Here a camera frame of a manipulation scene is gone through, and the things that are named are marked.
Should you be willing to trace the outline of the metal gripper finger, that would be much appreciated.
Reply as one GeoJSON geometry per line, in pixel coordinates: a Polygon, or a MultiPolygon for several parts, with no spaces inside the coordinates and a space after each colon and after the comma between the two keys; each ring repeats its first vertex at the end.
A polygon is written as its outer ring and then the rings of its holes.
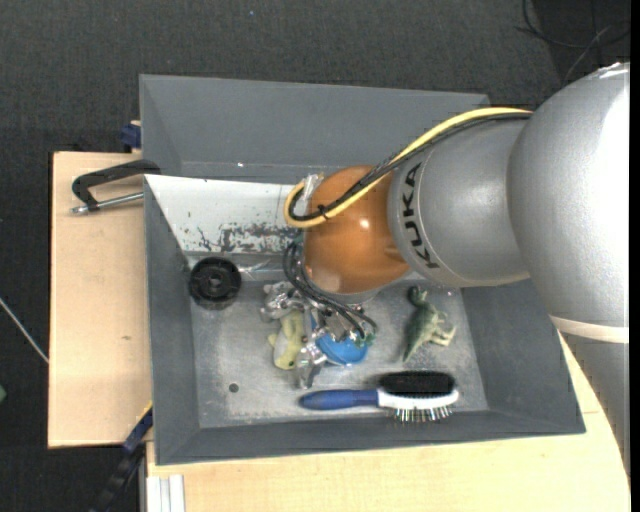
{"type": "Polygon", "coordinates": [[[300,389],[310,389],[326,363],[326,355],[314,342],[307,343],[296,357],[296,378],[300,389]]]}
{"type": "Polygon", "coordinates": [[[296,306],[292,303],[294,291],[294,287],[289,282],[265,284],[263,286],[264,302],[260,308],[261,320],[271,322],[295,311],[296,306]]]}

